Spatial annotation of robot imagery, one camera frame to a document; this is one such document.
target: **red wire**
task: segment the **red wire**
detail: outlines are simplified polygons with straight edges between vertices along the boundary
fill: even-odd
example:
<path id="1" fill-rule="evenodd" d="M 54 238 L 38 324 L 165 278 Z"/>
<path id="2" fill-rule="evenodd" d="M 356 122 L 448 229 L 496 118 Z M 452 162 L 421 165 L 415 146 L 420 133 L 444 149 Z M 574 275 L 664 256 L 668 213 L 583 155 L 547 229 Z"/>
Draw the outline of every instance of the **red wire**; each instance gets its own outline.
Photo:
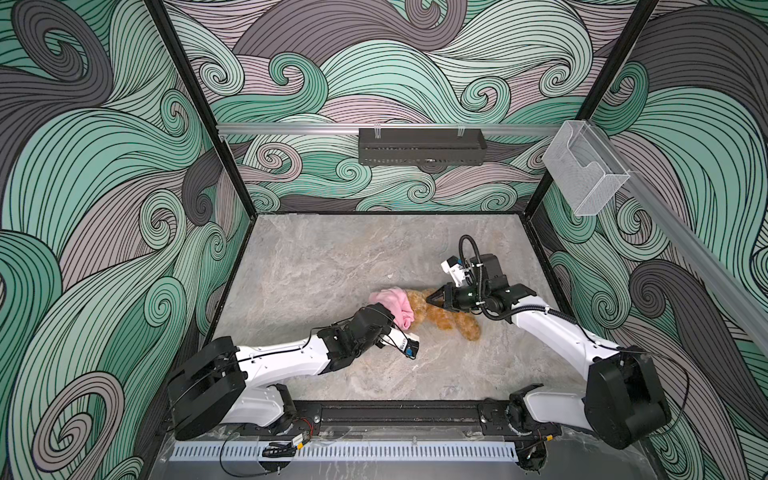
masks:
<path id="1" fill-rule="evenodd" d="M 310 438 L 312 438 L 312 434 L 315 432 L 315 427 L 313 427 L 310 421 L 304 417 L 300 418 L 299 420 L 303 420 L 304 422 L 306 422 L 306 425 L 310 428 Z"/>

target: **black metal box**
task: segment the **black metal box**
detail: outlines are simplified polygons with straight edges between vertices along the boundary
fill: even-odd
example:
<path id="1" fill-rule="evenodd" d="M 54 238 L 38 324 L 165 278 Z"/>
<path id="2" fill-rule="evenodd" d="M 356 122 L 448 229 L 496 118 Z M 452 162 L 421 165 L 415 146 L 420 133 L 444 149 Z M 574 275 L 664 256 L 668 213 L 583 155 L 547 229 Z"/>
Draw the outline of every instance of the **black metal box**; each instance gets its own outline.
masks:
<path id="1" fill-rule="evenodd" d="M 362 165 L 480 165 L 488 150 L 479 128 L 361 128 Z"/>

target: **wire mesh basket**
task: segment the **wire mesh basket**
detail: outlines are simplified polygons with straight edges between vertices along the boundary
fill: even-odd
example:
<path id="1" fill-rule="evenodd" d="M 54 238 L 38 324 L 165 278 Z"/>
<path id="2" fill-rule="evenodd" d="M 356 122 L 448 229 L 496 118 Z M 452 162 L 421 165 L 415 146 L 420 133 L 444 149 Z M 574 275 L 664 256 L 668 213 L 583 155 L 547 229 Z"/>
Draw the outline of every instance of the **wire mesh basket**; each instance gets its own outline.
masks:
<path id="1" fill-rule="evenodd" d="M 597 215 L 629 179 L 611 141 L 586 121 L 564 122 L 543 160 L 576 217 Z"/>

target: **swirl pattern wallpaper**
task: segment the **swirl pattern wallpaper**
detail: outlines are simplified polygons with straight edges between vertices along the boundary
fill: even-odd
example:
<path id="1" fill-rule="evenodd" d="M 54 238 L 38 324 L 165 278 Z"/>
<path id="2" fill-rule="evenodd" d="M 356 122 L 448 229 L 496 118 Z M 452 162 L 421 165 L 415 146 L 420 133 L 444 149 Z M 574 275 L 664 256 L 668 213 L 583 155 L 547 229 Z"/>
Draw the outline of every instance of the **swirl pattern wallpaper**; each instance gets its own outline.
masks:
<path id="1" fill-rule="evenodd" d="M 249 218 L 142 0 L 0 2 L 0 84 L 2 477 L 138 478 Z"/>
<path id="2" fill-rule="evenodd" d="M 626 0 L 166 0 L 221 123 L 560 124 Z M 679 0 L 661 11 L 694 5 Z M 233 135 L 261 211 L 521 211 L 550 139 L 490 137 L 478 167 L 363 167 L 357 138 Z"/>
<path id="3" fill-rule="evenodd" d="M 711 4 L 652 18 L 594 120 L 768 311 L 768 3 Z M 651 439 L 670 478 L 765 479 L 768 361 L 739 319 L 627 191 L 597 217 L 554 186 L 543 207 L 535 228 L 584 325 L 691 374 L 681 421 Z M 654 361 L 676 418 L 685 375 Z"/>

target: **enclosure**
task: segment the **enclosure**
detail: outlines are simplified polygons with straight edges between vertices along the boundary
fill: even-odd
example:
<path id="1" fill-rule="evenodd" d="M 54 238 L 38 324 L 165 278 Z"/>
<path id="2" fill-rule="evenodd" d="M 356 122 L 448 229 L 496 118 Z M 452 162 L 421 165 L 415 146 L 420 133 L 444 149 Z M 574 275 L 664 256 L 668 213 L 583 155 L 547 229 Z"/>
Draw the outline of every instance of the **enclosure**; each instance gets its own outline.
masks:
<path id="1" fill-rule="evenodd" d="M 201 346 L 300 339 L 371 292 L 436 288 L 464 233 L 510 283 L 665 356 L 680 421 L 644 441 L 654 475 L 768 472 L 763 2 L 8 0 L 0 22 L 3 478 L 148 478 L 167 374 Z M 545 165 L 573 120 L 627 168 L 595 215 Z M 404 126 L 476 127 L 487 153 L 361 164 L 360 128 Z M 416 361 L 376 349 L 287 385 L 583 384 L 478 321 L 475 341 L 418 326 Z"/>

